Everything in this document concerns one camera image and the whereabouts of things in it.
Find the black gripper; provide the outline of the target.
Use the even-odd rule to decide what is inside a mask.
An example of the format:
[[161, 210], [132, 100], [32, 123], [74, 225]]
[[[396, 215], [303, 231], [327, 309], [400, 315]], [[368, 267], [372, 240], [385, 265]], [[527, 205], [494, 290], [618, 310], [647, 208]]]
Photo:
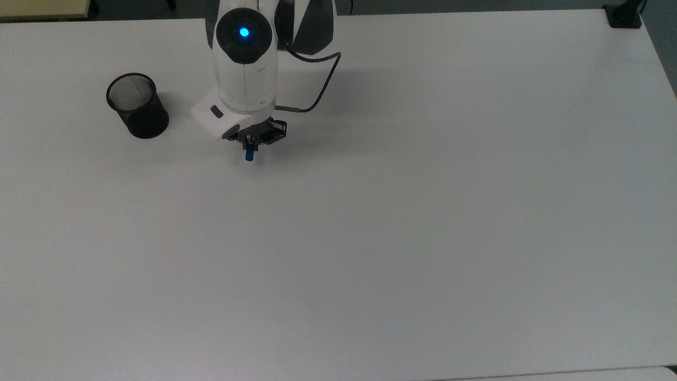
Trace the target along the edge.
[[227, 140], [239, 142], [244, 149], [246, 146], [270, 145], [286, 137], [287, 127], [286, 121], [271, 117], [246, 128], [240, 128], [239, 125], [230, 128], [227, 131]]

